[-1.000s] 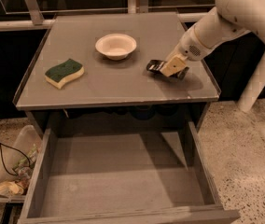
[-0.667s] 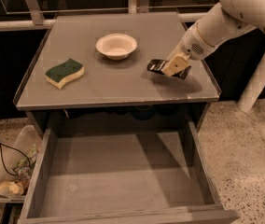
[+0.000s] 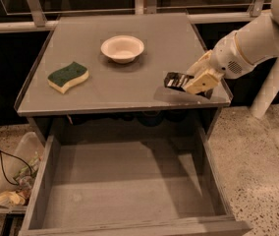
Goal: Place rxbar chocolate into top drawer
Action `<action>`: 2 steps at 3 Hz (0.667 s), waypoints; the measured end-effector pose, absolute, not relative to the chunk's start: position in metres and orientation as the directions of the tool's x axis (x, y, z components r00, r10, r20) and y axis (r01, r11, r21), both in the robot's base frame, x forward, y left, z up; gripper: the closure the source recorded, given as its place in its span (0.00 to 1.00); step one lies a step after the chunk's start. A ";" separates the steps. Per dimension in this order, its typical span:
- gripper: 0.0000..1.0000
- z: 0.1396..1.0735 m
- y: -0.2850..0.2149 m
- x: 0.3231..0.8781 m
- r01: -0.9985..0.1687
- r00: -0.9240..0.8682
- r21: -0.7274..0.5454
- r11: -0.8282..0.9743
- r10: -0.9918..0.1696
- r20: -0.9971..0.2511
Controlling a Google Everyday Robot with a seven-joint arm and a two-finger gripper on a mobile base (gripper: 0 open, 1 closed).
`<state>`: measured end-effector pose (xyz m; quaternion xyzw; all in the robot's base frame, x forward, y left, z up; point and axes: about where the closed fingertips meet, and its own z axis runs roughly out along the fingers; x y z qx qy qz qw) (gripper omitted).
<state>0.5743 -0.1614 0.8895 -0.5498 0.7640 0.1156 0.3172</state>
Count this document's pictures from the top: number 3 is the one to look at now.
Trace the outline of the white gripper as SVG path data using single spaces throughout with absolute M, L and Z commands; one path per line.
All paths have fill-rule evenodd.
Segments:
M 237 33 L 233 30 L 221 38 L 212 51 L 208 50 L 192 64 L 187 74 L 194 77 L 183 86 L 185 92 L 190 94 L 205 92 L 217 87 L 223 74 L 226 79 L 237 79 L 253 70 L 254 65 L 242 54 Z M 214 69 L 200 72 L 209 64 Z

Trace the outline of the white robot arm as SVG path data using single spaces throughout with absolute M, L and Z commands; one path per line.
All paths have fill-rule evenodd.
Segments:
M 258 64 L 279 57 L 279 0 L 244 27 L 221 38 L 187 71 L 192 78 L 185 92 L 198 94 L 214 89 L 223 78 L 237 79 Z

